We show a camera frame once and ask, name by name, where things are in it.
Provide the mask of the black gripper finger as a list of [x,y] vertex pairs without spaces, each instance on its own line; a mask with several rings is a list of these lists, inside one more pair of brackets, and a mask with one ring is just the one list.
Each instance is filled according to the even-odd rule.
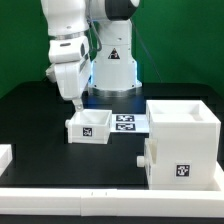
[[74,104],[74,106],[75,106],[75,110],[76,110],[77,112],[80,112],[80,111],[82,111],[82,110],[84,109],[84,107],[83,107],[83,102],[82,102],[81,99],[76,99],[76,100],[74,100],[74,101],[73,101],[73,104]]

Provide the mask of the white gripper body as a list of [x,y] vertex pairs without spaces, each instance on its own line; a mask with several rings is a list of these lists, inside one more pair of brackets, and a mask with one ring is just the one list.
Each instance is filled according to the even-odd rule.
[[91,74],[90,60],[54,65],[59,92],[64,100],[80,98]]

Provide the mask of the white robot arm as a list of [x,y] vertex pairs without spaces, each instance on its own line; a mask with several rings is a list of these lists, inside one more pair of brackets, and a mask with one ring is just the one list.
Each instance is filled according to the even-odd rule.
[[84,91],[100,96],[137,92],[131,17],[140,0],[40,0],[51,37],[48,78],[81,111]]

